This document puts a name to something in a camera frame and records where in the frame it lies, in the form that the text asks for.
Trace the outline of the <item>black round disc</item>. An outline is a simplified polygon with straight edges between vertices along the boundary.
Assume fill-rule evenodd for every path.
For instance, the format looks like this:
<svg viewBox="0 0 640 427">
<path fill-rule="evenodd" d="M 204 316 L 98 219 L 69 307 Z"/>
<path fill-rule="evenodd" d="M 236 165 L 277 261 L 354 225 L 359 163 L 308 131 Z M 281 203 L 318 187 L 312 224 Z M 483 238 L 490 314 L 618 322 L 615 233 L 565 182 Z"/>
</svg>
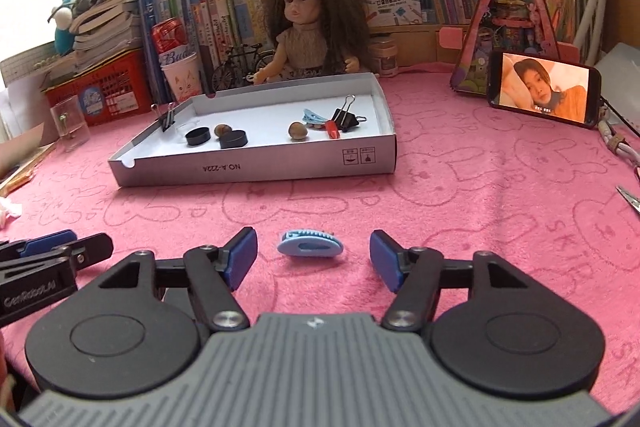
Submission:
<svg viewBox="0 0 640 427">
<path fill-rule="evenodd" d="M 229 150 L 229 148 L 243 147 L 248 143 L 247 135 L 244 130 L 234 129 L 227 131 L 219 138 L 220 147 L 223 150 Z"/>
</svg>

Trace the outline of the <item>dark brown wooden nut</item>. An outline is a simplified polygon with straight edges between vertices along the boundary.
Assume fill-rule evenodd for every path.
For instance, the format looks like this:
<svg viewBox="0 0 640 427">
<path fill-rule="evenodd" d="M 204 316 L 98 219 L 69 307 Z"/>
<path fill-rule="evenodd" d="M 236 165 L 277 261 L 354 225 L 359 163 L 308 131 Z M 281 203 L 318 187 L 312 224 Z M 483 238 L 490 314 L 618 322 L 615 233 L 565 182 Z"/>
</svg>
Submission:
<svg viewBox="0 0 640 427">
<path fill-rule="evenodd" d="M 308 136 L 307 127 L 300 121 L 293 121 L 288 127 L 288 135 L 293 141 L 304 141 Z"/>
</svg>

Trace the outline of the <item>red plastic clip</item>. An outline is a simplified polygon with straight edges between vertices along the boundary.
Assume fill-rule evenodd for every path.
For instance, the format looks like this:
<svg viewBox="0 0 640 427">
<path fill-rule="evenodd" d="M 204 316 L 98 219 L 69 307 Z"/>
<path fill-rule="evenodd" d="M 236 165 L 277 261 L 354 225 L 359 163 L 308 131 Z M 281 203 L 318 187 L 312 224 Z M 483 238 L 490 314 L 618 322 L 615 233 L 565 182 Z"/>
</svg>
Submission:
<svg viewBox="0 0 640 427">
<path fill-rule="evenodd" d="M 341 138 L 340 129 L 338 129 L 334 120 L 327 120 L 324 124 L 324 129 L 326 129 L 326 133 L 329 135 L 330 139 L 337 140 Z"/>
</svg>

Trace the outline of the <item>large black binder clip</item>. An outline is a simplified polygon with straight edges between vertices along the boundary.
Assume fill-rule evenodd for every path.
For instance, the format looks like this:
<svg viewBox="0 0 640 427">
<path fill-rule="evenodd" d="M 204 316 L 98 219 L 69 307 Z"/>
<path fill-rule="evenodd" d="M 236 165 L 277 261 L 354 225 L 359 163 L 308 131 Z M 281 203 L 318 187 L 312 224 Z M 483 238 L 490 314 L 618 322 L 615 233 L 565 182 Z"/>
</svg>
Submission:
<svg viewBox="0 0 640 427">
<path fill-rule="evenodd" d="M 336 124 L 338 130 L 347 132 L 368 120 L 366 116 L 358 116 L 352 113 L 352 104 L 354 104 L 355 101 L 356 95 L 349 94 L 344 98 L 343 105 L 335 109 L 331 120 Z"/>
</svg>

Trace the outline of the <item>black round cap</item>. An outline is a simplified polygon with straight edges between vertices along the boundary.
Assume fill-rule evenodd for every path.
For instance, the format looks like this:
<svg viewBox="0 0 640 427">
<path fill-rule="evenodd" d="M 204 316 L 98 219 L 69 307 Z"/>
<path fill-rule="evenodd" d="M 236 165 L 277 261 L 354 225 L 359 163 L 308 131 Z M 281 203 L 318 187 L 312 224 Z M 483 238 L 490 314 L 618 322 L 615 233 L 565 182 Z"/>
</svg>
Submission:
<svg viewBox="0 0 640 427">
<path fill-rule="evenodd" d="M 186 132 L 184 137 L 186 138 L 186 144 L 189 146 L 198 146 L 209 141 L 212 135 L 210 134 L 209 127 L 203 126 L 191 129 Z"/>
</svg>

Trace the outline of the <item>blue hair clip with beads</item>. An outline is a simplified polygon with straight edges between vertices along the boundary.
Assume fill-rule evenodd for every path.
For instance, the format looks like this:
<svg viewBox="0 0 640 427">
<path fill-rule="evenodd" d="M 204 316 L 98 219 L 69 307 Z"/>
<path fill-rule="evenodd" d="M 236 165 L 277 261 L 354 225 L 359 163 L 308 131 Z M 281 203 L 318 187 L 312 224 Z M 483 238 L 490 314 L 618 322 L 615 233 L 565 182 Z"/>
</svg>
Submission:
<svg viewBox="0 0 640 427">
<path fill-rule="evenodd" d="M 334 235 L 323 231 L 298 229 L 285 232 L 277 246 L 280 254 L 296 258 L 334 258 L 344 246 Z"/>
</svg>

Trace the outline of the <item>light blue hair clip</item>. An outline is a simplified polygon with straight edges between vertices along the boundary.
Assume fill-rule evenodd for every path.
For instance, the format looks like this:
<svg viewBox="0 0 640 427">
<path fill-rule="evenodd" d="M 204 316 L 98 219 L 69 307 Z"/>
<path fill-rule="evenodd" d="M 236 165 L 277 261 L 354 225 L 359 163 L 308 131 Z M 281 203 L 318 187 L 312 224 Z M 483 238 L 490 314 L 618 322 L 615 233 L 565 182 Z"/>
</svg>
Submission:
<svg viewBox="0 0 640 427">
<path fill-rule="evenodd" d="M 303 123 L 309 128 L 323 129 L 326 127 L 327 121 L 328 120 L 326 118 L 314 113 L 308 108 L 305 108 L 303 111 Z"/>
</svg>

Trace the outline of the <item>brown-haired doll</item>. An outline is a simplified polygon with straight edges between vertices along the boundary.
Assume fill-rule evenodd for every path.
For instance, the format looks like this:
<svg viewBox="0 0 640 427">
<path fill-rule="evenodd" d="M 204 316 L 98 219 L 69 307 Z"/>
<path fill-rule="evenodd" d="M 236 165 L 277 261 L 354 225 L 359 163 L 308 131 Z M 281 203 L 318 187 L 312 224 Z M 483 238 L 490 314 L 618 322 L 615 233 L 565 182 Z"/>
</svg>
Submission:
<svg viewBox="0 0 640 427">
<path fill-rule="evenodd" d="M 373 69 L 362 0 L 268 0 L 265 21 L 274 55 L 252 83 Z"/>
</svg>

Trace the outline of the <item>red beer can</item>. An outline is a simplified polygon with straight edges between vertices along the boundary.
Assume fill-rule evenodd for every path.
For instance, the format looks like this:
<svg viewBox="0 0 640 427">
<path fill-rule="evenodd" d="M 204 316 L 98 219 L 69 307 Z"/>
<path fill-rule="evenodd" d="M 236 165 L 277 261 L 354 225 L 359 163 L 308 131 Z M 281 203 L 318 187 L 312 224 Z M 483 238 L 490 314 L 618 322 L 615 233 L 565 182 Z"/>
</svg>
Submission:
<svg viewBox="0 0 640 427">
<path fill-rule="evenodd" d="M 158 54 L 163 54 L 188 44 L 186 30 L 182 19 L 179 17 L 171 17 L 154 25 L 151 30 L 151 36 Z"/>
</svg>

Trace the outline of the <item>white cardboard box tray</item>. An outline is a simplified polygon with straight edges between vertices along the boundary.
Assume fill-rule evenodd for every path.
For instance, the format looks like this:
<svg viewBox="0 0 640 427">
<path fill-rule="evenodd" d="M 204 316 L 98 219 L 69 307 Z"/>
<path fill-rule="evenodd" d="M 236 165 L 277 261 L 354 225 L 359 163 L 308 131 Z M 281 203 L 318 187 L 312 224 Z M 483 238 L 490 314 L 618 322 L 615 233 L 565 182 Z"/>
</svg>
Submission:
<svg viewBox="0 0 640 427">
<path fill-rule="evenodd" d="M 305 108 L 329 118 L 356 95 L 352 113 L 368 120 L 332 140 L 320 129 L 293 141 L 288 127 Z M 198 146 L 153 122 L 108 161 L 121 187 L 227 182 L 283 181 L 392 173 L 397 138 L 385 94 L 370 72 L 265 83 L 198 95 L 179 104 L 175 123 L 209 127 L 212 137 Z M 223 150 L 214 129 L 228 124 L 246 132 L 248 143 Z"/>
</svg>

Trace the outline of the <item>white cat paper cup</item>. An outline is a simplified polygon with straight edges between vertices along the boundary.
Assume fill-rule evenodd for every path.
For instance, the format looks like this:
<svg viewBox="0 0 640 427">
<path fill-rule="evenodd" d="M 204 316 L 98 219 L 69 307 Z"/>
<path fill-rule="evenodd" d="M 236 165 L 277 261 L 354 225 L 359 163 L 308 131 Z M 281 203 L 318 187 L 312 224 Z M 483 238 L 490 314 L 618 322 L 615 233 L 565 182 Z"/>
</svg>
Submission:
<svg viewBox="0 0 640 427">
<path fill-rule="evenodd" d="M 192 53 L 171 64 L 164 65 L 162 71 L 177 103 L 203 93 L 198 56 Z"/>
</svg>

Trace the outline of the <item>clear plastic dome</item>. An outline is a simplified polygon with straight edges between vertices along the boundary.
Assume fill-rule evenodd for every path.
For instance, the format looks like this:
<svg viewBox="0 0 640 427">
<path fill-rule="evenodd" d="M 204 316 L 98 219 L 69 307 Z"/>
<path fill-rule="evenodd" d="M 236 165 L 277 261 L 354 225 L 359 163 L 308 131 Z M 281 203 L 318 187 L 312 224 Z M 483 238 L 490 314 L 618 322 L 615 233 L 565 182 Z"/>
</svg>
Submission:
<svg viewBox="0 0 640 427">
<path fill-rule="evenodd" d="M 184 138 L 192 128 L 193 128 L 193 124 L 191 121 L 186 121 L 186 122 L 183 122 L 182 124 L 178 124 L 178 122 L 176 122 L 174 124 L 176 135 L 181 136 L 181 138 Z"/>
</svg>

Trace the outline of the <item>black binder clip on tray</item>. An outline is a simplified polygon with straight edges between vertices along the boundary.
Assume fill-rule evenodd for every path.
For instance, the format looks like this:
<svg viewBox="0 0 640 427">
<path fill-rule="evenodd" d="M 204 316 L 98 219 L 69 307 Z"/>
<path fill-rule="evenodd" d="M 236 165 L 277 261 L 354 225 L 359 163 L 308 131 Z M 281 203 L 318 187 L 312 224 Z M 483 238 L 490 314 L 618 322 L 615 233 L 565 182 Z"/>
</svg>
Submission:
<svg viewBox="0 0 640 427">
<path fill-rule="evenodd" d="M 166 132 L 173 124 L 175 124 L 175 109 L 177 104 L 169 102 L 165 108 L 161 108 L 158 104 L 152 104 L 151 110 L 155 116 L 155 121 L 160 125 L 160 130 Z"/>
</svg>

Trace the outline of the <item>stack of books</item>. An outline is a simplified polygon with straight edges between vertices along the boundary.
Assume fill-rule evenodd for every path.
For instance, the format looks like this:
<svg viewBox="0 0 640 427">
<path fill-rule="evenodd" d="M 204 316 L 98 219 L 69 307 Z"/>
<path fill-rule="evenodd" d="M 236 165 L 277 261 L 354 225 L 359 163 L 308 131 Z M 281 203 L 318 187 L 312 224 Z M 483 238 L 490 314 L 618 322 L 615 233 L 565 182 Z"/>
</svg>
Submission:
<svg viewBox="0 0 640 427">
<path fill-rule="evenodd" d="M 34 69 L 85 70 L 122 52 L 142 47 L 139 0 L 64 0 L 51 11 L 53 51 Z"/>
</svg>

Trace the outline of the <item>black miniature bicycle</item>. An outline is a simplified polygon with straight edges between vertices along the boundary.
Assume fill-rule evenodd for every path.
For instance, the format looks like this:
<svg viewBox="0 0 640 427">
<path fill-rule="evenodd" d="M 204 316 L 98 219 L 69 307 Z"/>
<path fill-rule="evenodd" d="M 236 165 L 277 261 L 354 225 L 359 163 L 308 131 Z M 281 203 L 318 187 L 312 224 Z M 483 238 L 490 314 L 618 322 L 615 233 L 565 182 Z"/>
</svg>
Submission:
<svg viewBox="0 0 640 427">
<path fill-rule="evenodd" d="M 263 44 L 242 44 L 227 53 L 227 58 L 214 69 L 209 86 L 214 92 L 247 87 L 258 69 L 268 65 L 274 49 Z"/>
</svg>

